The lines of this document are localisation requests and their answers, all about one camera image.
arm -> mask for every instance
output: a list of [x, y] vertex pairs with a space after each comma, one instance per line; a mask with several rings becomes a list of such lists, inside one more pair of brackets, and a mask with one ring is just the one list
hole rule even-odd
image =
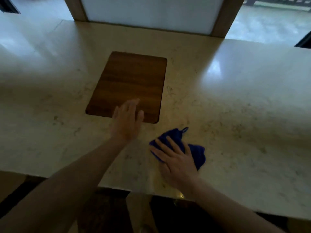
[[160, 163], [160, 171], [163, 178], [173, 187], [180, 190], [186, 197], [196, 201], [212, 218], [226, 231], [230, 232], [271, 232], [283, 231], [259, 217], [251, 210], [213, 189], [199, 178], [192, 159], [189, 146], [185, 146], [185, 154], [179, 146], [170, 138], [168, 141], [173, 150], [156, 139], [161, 150], [150, 146], [150, 149], [164, 163]]
[[0, 220], [1, 232], [67, 232], [79, 210], [95, 191], [107, 168], [132, 139], [144, 117], [139, 100], [116, 107], [111, 138], [103, 145], [59, 170], [21, 200]]

cutting board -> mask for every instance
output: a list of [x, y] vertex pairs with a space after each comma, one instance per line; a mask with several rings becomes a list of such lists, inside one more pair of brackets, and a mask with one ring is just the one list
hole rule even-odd
[[157, 123], [167, 59], [149, 55], [112, 52], [86, 108], [89, 115], [112, 117], [116, 106], [140, 98], [137, 111], [144, 122]]

forearm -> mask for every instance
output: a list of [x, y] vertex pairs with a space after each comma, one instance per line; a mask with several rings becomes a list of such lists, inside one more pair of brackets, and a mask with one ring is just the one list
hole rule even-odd
[[228, 232], [283, 232], [251, 210], [216, 191], [201, 179], [194, 181], [192, 197]]
[[45, 218], [74, 219], [96, 189], [107, 168], [111, 165], [125, 143], [111, 138], [94, 151], [59, 170], [30, 192], [0, 221], [0, 226], [16, 226], [18, 223], [30, 229], [46, 222]]

blue microfiber towel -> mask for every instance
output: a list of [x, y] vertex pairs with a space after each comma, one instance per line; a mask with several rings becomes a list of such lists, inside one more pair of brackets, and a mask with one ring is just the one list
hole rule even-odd
[[[170, 136], [172, 140], [180, 147], [182, 152], [185, 152], [185, 147], [183, 143], [181, 142], [181, 138], [183, 137], [183, 133], [185, 133], [188, 130], [188, 127], [185, 127], [181, 131], [179, 131], [177, 128], [167, 131], [163, 133], [161, 136], [158, 137], [158, 139], [165, 145], [167, 145], [170, 149], [173, 150], [172, 146], [170, 145], [169, 141], [166, 139], [167, 136]], [[159, 150], [162, 150], [155, 140], [152, 140], [149, 142], [149, 145], [152, 145], [156, 147]], [[194, 164], [196, 166], [196, 169], [199, 170], [200, 167], [205, 163], [205, 155], [204, 151], [205, 148], [200, 145], [189, 145], [189, 148], [191, 150], [192, 158], [194, 160]], [[156, 156], [152, 151], [151, 153], [160, 161], [163, 162], [158, 156]]]

cream stone surface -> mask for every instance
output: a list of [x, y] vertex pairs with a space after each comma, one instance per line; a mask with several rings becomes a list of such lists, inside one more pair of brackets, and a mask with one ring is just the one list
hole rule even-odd
[[144, 123], [100, 186], [182, 197], [148, 142], [189, 127], [200, 176], [256, 211], [311, 219], [311, 51], [0, 14], [0, 170], [49, 177], [109, 137], [85, 108], [112, 51], [168, 59], [160, 120]]

